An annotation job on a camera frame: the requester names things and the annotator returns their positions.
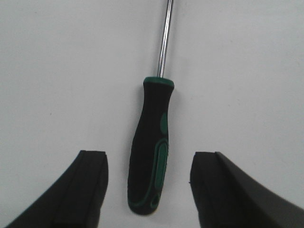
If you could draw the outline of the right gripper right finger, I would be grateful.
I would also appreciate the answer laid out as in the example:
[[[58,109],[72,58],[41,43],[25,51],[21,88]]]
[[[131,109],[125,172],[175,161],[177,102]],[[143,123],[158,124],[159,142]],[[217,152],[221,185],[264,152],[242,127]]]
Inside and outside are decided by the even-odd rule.
[[[302,228],[304,210],[220,152],[196,152],[190,186],[202,228]]]

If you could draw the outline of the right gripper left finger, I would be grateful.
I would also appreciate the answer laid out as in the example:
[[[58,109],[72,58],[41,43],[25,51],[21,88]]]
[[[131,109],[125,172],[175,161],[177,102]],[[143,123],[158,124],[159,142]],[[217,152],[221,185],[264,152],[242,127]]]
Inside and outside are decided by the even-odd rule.
[[[66,171],[9,228],[96,228],[108,185],[105,152],[80,151]]]

